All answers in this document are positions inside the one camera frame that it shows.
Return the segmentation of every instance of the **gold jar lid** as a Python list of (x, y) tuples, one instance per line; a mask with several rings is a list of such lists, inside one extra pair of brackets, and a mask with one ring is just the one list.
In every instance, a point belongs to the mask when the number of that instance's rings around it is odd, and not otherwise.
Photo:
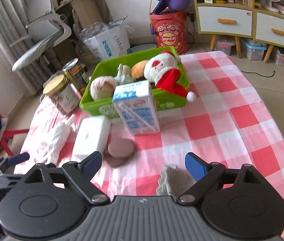
[(52, 79), (43, 89), (43, 94), (46, 96), (53, 95), (58, 92), (66, 84), (66, 77), (64, 74), (58, 75)]

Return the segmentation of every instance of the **gray ribbed plate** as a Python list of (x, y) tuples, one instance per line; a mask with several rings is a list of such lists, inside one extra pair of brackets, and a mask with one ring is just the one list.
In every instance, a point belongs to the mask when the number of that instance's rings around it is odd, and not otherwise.
[[(7, 237), (5, 241), (18, 239)], [(94, 207), (82, 224), (56, 241), (232, 241), (211, 227), (193, 207), (171, 197), (125, 197)], [(280, 241), (274, 237), (269, 241)]]

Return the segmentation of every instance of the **blue gripper pad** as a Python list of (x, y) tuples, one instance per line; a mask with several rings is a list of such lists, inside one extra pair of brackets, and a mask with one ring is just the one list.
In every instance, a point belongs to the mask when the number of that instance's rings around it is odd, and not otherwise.
[(26, 160), (29, 160), (29, 154), (27, 152), (24, 152), (20, 155), (9, 158), (7, 160), (7, 165), (9, 167), (16, 166), (17, 164), (20, 164)]
[(88, 163), (83, 166), (82, 173), (91, 180), (102, 166), (102, 154), (96, 154)]
[(201, 163), (196, 160), (190, 153), (185, 156), (185, 167), (195, 181), (199, 181), (207, 174), (206, 165), (209, 165), (205, 162)]

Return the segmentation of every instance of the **white paper bag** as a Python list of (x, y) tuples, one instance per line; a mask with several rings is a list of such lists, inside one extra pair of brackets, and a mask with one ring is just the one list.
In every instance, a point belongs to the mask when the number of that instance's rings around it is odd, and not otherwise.
[(132, 52), (126, 29), (123, 24), (119, 24), (98, 35), (86, 39), (84, 44), (100, 61)]

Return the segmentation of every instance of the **can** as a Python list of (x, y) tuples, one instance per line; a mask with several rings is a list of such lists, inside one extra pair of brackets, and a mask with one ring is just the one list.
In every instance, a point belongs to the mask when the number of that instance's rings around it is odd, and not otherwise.
[(83, 96), (88, 85), (89, 79), (85, 70), (81, 66), (78, 58), (72, 59), (63, 67), (67, 79), (72, 82), (78, 92)]
[(178, 54), (183, 54), (189, 49), (185, 34), (185, 12), (164, 10), (161, 14), (151, 13), (150, 20), (158, 47), (173, 46)]
[(63, 114), (68, 115), (80, 103), (80, 99), (74, 92), (64, 74), (52, 79), (44, 88), (43, 94), (48, 96), (56, 108)]

